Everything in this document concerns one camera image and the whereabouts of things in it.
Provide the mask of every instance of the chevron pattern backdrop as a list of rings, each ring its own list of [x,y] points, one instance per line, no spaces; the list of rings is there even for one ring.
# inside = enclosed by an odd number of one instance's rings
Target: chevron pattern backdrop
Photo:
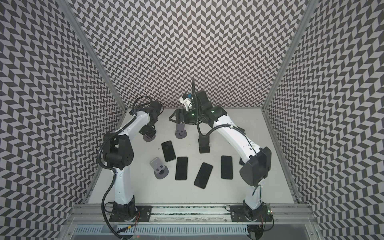
[[[191,92],[262,106],[307,0],[69,0],[127,106]]]
[[[54,238],[122,111],[53,0],[0,12],[0,239]]]
[[[384,239],[384,1],[320,1],[268,108],[326,239]]]

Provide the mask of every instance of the smartphone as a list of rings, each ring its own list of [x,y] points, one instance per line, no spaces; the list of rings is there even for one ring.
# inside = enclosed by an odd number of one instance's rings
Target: smartphone
[[[208,163],[203,162],[201,164],[199,173],[196,176],[194,185],[198,186],[199,188],[205,189],[205,187],[207,186],[209,176],[211,175],[212,168],[213,168],[212,165],[209,165]]]
[[[221,178],[233,179],[232,157],[221,156]]]
[[[187,180],[188,157],[178,157],[176,162],[176,180]]]
[[[173,145],[171,141],[166,141],[161,144],[163,149],[164,159],[166,162],[176,159],[175,151],[173,150]]]

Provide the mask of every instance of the smartphone screen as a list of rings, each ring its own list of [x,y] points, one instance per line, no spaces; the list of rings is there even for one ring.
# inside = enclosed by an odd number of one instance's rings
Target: smartphone screen
[[[208,163],[203,162],[201,164],[199,173],[196,176],[194,185],[198,186],[199,188],[205,189],[207,186],[207,182],[209,179],[209,176],[211,175],[213,166],[209,165]]]
[[[166,141],[161,144],[163,149],[164,159],[166,162],[176,159],[175,151],[173,150],[173,145],[171,141]]]
[[[176,180],[187,180],[188,158],[178,157],[176,162]]]
[[[221,156],[221,178],[233,179],[232,157]]]

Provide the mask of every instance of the white work surface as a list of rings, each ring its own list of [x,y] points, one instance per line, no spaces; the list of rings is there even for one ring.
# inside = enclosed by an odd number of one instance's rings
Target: white work surface
[[[176,124],[168,117],[174,109],[165,109],[159,116],[156,127],[156,138],[152,142],[145,142],[141,134],[137,134],[131,144],[134,159],[131,164],[131,186],[136,203],[142,204],[240,204],[245,197],[247,184],[240,177],[240,157],[235,149],[219,133],[210,135],[210,153],[200,154],[198,132],[196,125],[186,125],[187,137],[177,139]],[[262,200],[266,203],[293,204],[291,192],[285,180],[283,170],[277,158],[272,139],[269,135],[261,109],[226,109],[233,122],[243,129],[246,135],[261,147],[268,147],[272,151],[271,170],[265,179],[262,189]],[[132,118],[129,114],[122,126]],[[207,124],[201,124],[203,134],[210,130]],[[175,180],[176,159],[164,161],[161,143],[172,141],[176,157],[188,157],[188,175],[185,181]],[[233,179],[221,178],[221,156],[232,156]],[[164,179],[156,179],[149,162],[159,157],[169,168],[169,174]],[[203,162],[213,166],[205,189],[194,185],[196,175]],[[90,204],[101,203],[101,199],[112,181],[112,171],[103,169],[92,191]],[[106,202],[113,202],[114,188],[107,195]]]

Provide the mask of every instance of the black mounting plate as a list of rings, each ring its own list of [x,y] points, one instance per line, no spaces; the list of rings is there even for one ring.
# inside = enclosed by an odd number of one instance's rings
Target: black mounting plate
[[[257,214],[258,218],[256,219],[256,221],[248,220],[245,216],[243,205],[233,205],[233,206],[230,205],[230,211],[231,211],[232,222],[261,222],[262,221],[261,216],[263,216],[263,221],[267,221],[267,222],[272,221],[271,215],[269,215],[269,214],[266,215],[264,210],[261,210],[260,214]]]
[[[149,222],[151,217],[152,206],[136,206],[137,210],[140,212],[140,217],[137,222]],[[123,218],[119,217],[118,214],[111,215],[109,217],[109,222],[127,222]]]

